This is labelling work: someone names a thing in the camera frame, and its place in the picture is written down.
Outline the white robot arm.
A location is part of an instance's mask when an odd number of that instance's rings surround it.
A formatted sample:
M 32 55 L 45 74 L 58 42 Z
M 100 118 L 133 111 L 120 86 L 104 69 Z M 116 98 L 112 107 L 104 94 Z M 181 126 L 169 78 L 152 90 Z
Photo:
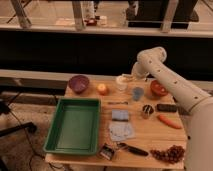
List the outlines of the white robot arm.
M 213 96 L 166 67 L 163 64 L 166 58 L 163 47 L 142 50 L 137 54 L 132 75 L 142 79 L 151 74 L 191 115 L 184 160 L 186 171 L 213 171 Z

